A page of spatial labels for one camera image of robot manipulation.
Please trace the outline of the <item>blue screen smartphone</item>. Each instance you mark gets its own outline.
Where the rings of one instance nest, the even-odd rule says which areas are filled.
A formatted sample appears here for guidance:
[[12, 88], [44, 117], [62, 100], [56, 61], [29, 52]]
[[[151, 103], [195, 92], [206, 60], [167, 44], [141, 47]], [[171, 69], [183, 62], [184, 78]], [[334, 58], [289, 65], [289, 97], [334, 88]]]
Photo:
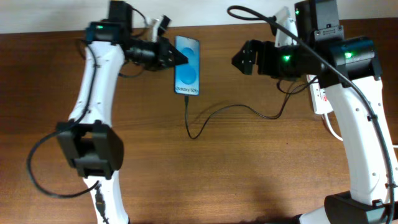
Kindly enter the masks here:
[[175, 93], [198, 96], [200, 94], [200, 41], [184, 36], [175, 37], [175, 47], [188, 59], [175, 67]]

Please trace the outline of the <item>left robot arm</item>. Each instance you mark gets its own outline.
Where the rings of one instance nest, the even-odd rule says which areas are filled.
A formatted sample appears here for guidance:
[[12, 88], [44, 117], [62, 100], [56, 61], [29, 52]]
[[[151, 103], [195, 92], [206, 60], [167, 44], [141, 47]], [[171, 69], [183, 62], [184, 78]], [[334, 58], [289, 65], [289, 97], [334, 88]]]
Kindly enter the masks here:
[[188, 62], [164, 37], [170, 23], [167, 16], [133, 35], [134, 12], [124, 1], [110, 1], [107, 18], [86, 28], [85, 71], [78, 99], [68, 121], [57, 124], [58, 143], [68, 165], [88, 186], [98, 223], [130, 223], [119, 184], [124, 144], [111, 121], [123, 65], [130, 61], [155, 72]]

